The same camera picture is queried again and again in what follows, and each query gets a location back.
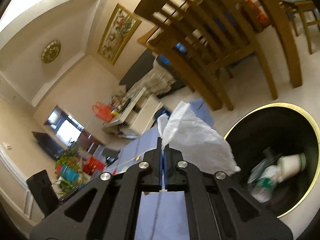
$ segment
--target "green plant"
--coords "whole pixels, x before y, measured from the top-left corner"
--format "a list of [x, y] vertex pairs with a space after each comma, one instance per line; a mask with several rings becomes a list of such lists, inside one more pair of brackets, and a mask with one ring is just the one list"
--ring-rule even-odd
[[79, 147], [76, 146], [75, 142], [73, 142], [68, 149], [65, 150], [64, 154], [56, 161], [56, 169], [58, 166], [63, 166], [65, 164], [75, 172], [81, 173], [81, 168], [78, 165], [78, 150]]
[[65, 195], [71, 191], [73, 191], [74, 189], [76, 189], [77, 187], [81, 186], [81, 183], [72, 183], [70, 181], [67, 181], [65, 179], [62, 179], [60, 182], [59, 187], [62, 189], [58, 194], [59, 195]]
[[71, 145], [64, 151], [64, 154], [68, 157], [78, 156], [79, 146], [76, 142], [72, 142]]

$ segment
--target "orange bag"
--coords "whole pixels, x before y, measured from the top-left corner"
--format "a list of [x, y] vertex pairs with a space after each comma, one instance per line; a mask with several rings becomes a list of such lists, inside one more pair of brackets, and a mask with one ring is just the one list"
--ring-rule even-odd
[[[271, 22], [268, 18], [268, 16], [264, 15], [263, 12], [259, 9], [258, 6], [256, 6], [254, 4], [254, 2], [252, 0], [247, 0], [246, 1], [248, 7], [254, 12], [254, 14], [256, 15], [259, 23], [261, 24], [262, 28], [267, 28], [269, 25], [271, 25]], [[250, 17], [247, 15], [247, 12], [244, 11], [243, 9], [241, 10], [242, 14], [244, 14], [245, 18], [251, 22]]]
[[111, 113], [112, 108], [110, 106], [104, 105], [101, 102], [97, 102], [94, 106], [92, 106], [92, 111], [95, 116], [99, 119], [110, 122], [113, 119], [113, 115]]
[[89, 160], [87, 160], [82, 170], [83, 172], [89, 175], [92, 175], [92, 173], [94, 173], [95, 170], [103, 171], [105, 166], [106, 166], [105, 164], [103, 164], [102, 162], [99, 162], [93, 156], [90, 156]]

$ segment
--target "garbage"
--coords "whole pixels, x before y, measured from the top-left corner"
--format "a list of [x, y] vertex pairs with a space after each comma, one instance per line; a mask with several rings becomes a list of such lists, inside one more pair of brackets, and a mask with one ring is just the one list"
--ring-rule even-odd
[[279, 174], [278, 182], [283, 182], [300, 171], [304, 171], [306, 167], [306, 156], [304, 153], [290, 156], [283, 156], [278, 160]]
[[304, 153], [280, 157], [281, 154], [275, 155], [270, 148], [263, 153], [266, 158], [251, 170], [248, 179], [248, 191], [260, 203], [271, 199], [278, 183], [297, 175], [306, 167]]
[[258, 181], [261, 177], [263, 171], [268, 167], [273, 165], [280, 157], [281, 154], [276, 154], [271, 147], [268, 147], [263, 151], [265, 159], [263, 159], [257, 166], [251, 170], [251, 175], [248, 179], [248, 184]]
[[240, 171], [228, 142], [196, 117], [190, 104], [181, 101], [170, 118], [164, 114], [157, 122], [162, 149], [169, 144], [170, 148], [182, 152], [185, 161], [207, 173], [223, 171], [232, 175]]
[[276, 165], [267, 167], [253, 188], [251, 195], [260, 203], [267, 202], [271, 199], [272, 192], [278, 184], [278, 171], [279, 167]]

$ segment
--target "white plastic cup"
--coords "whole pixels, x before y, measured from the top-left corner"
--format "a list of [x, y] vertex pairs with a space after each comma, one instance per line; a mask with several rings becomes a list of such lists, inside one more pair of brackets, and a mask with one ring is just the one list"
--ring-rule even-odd
[[281, 183], [300, 171], [304, 171], [306, 167], [306, 156], [304, 153], [290, 156], [282, 156], [277, 163], [279, 167], [278, 182]]

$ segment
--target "speaker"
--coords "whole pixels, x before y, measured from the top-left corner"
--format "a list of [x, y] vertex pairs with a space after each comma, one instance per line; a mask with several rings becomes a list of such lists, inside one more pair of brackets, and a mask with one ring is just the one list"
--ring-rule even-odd
[[50, 215], [58, 205], [58, 198], [51, 187], [47, 171], [32, 175], [27, 179], [27, 184], [44, 216]]

